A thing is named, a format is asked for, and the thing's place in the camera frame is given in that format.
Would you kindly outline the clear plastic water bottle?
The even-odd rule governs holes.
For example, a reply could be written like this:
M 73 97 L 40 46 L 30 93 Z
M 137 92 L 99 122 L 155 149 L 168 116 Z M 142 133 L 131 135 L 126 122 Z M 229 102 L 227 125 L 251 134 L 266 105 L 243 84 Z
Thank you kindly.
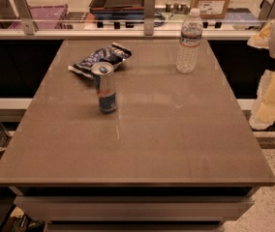
M 198 62 L 203 23 L 200 10 L 192 8 L 183 21 L 179 39 L 176 68 L 182 73 L 192 72 Z

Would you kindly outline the blue crumpled chip bag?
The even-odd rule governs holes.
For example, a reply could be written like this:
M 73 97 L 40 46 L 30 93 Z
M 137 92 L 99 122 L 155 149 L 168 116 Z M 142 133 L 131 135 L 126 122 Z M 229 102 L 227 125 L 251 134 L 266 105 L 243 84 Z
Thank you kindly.
M 80 62 L 72 64 L 68 67 L 68 70 L 92 80 L 93 73 L 91 69 L 95 64 L 108 62 L 116 70 L 123 61 L 129 59 L 131 56 L 132 51 L 129 48 L 119 43 L 112 43 L 110 46 L 94 51 Z

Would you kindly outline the dark open case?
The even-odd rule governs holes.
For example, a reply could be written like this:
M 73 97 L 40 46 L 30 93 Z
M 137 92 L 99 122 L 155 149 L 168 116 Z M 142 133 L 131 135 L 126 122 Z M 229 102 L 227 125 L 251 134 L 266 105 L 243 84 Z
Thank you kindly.
M 92 0 L 89 11 L 99 20 L 143 20 L 144 0 Z

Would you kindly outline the silver blue energy drink can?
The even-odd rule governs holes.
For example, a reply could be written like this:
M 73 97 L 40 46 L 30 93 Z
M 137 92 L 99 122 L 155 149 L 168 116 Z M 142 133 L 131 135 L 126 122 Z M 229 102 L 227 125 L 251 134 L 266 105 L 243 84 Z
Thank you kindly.
M 99 62 L 91 69 L 99 99 L 99 108 L 105 113 L 117 109 L 114 68 L 108 62 Z

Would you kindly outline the purple plastic tray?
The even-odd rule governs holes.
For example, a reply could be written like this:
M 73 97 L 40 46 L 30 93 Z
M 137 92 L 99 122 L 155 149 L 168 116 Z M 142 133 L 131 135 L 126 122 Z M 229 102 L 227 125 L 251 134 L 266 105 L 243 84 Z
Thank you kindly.
M 30 6 L 29 9 L 39 29 L 62 29 L 62 20 L 66 17 L 68 5 Z

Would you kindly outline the grey table base drawer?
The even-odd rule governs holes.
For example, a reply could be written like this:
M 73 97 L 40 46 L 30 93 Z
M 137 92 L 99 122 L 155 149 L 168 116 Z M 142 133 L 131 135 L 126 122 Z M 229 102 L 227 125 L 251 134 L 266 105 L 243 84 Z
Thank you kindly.
M 254 200 L 244 196 L 19 196 L 44 232 L 225 232 Z

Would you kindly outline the grey metal bracket middle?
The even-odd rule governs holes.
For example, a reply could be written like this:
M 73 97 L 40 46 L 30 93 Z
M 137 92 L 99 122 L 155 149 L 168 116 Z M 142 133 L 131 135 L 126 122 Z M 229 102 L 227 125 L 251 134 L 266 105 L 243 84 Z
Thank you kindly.
M 155 0 L 144 0 L 144 35 L 152 36 L 154 33 Z

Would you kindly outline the grey metal bracket left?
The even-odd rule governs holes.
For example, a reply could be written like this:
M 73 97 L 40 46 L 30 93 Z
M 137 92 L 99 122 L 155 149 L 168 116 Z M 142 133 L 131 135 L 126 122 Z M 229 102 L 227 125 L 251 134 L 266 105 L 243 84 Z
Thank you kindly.
M 21 22 L 23 32 L 26 35 L 34 35 L 37 31 L 37 26 L 33 21 L 29 6 L 26 0 L 14 0 L 18 17 Z

